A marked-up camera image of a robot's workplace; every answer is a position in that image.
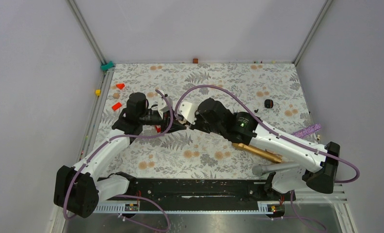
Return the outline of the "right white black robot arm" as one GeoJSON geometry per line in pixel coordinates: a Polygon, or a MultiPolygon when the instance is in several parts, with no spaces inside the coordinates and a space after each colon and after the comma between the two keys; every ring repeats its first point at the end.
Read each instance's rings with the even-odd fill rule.
{"type": "Polygon", "coordinates": [[[199,105],[182,102],[178,112],[190,124],[190,129],[215,133],[235,144],[275,152],[292,161],[288,168],[273,172],[272,181],[264,187],[266,197],[276,200],[291,190],[308,187],[316,192],[334,191],[338,161],[324,153],[338,157],[340,146],[311,143],[281,130],[248,112],[232,113],[212,98],[199,105]]]}

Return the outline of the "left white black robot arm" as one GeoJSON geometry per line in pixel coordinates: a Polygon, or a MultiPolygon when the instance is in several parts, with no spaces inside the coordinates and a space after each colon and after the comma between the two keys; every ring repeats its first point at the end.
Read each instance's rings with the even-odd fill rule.
{"type": "Polygon", "coordinates": [[[157,109],[149,106],[146,95],[140,92],[129,95],[126,106],[102,143],[73,166],[62,166],[56,175],[54,204],[63,209],[66,220],[75,216],[90,216],[100,201],[121,195],[132,199],[137,193],[135,184],[124,175],[111,175],[100,180],[102,172],[114,158],[142,135],[143,126],[160,126],[157,138],[168,133],[174,124],[175,114],[172,100],[164,93],[157,109]]]}

